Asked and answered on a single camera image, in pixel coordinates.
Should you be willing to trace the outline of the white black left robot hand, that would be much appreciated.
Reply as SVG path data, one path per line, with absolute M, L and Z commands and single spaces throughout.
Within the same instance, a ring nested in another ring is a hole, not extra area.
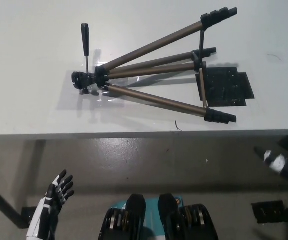
M 59 214 L 68 199 L 75 194 L 73 185 L 73 176 L 67 176 L 66 170 L 54 179 L 33 214 L 26 234 L 27 240 L 55 239 Z

